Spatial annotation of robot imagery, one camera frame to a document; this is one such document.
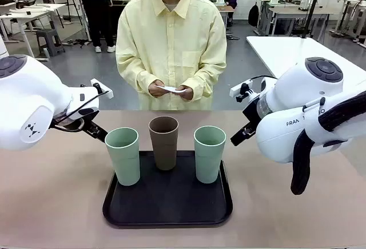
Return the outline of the person's right hand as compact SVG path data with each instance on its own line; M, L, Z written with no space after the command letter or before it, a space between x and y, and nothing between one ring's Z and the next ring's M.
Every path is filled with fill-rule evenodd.
M168 93L168 91L166 91L164 87L164 83L161 80L157 79L149 85L148 92L151 96L159 98Z

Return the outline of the person's left hand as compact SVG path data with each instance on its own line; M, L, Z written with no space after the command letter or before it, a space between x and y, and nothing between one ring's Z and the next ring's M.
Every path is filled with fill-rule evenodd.
M186 101L191 101L193 99L194 92L191 87L181 85L177 88L177 90L180 92L177 93L176 95L180 96L182 99Z

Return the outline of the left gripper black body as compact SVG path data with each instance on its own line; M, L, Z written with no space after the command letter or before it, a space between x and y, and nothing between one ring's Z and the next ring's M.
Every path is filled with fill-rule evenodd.
M93 108L79 109L75 113L52 120L52 128L63 132L87 132L94 128L93 119L99 113Z

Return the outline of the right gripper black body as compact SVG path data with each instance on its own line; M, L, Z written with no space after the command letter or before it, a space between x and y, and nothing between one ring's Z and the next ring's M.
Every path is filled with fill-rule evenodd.
M259 99L260 99L259 96L252 99L248 103L246 108L244 108L244 110L242 111L242 113L245 115L245 117L251 124L258 124L261 121L261 117L257 112L257 103Z

